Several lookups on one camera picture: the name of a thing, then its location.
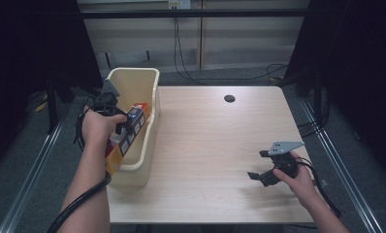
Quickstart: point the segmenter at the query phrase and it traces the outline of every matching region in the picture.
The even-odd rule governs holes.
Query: wooden tabletop
[[[274,141],[302,141],[280,88],[159,86],[159,96],[148,184],[108,186],[111,222],[312,222],[285,183],[247,175],[273,168],[259,151]],[[308,159],[304,147],[295,152]]]

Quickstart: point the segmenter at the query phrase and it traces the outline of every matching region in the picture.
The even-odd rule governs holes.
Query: black horizontal bar
[[[142,11],[81,11],[80,13],[38,13],[51,17],[82,18],[150,18],[150,17],[305,17],[307,9],[267,10],[142,10]]]

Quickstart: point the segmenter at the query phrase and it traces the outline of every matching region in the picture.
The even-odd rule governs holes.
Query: forearm
[[[76,198],[105,178],[105,145],[87,144],[77,172],[63,202],[62,211]],[[81,204],[65,221],[59,232],[109,232],[109,202],[103,188]]]
[[[317,229],[320,233],[327,232],[348,232],[341,221],[332,213],[323,200],[316,199],[311,201],[306,209],[316,222]]]

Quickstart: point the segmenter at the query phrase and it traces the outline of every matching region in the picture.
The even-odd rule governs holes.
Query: beige plastic container
[[[146,185],[160,117],[157,89],[160,72],[152,68],[116,68],[107,80],[119,92],[117,107],[127,112],[134,103],[147,103],[150,113],[141,131],[126,152],[111,185]]]

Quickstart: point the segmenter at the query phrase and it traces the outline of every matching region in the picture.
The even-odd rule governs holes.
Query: wall socket
[[[169,0],[169,10],[191,9],[191,0]]]

